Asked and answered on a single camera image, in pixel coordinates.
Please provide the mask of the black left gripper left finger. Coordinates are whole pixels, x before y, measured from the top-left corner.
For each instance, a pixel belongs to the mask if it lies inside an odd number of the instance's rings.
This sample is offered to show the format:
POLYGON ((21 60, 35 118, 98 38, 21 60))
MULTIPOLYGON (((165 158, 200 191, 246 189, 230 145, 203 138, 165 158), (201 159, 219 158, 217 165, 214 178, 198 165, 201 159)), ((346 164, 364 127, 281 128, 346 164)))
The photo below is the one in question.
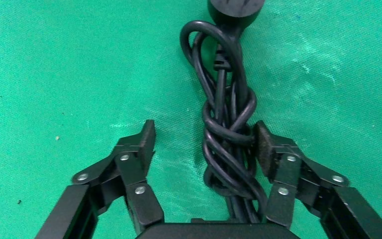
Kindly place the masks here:
POLYGON ((155 141, 155 123, 148 119, 139 133, 120 138, 109 156, 76 173, 36 238, 90 239, 99 216, 118 198, 124 199, 138 235, 164 223, 146 178, 155 141))

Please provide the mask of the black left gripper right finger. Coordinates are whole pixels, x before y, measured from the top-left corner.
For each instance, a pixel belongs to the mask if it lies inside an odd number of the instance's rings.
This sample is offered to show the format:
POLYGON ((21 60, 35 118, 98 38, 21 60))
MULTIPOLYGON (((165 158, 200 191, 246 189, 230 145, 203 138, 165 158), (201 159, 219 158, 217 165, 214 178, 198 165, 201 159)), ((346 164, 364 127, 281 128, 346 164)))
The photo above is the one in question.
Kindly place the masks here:
POLYGON ((256 158, 272 184, 265 218, 285 228, 292 224, 294 202, 317 216, 330 239, 382 239, 382 218, 348 178, 309 159, 290 138, 255 125, 256 158))

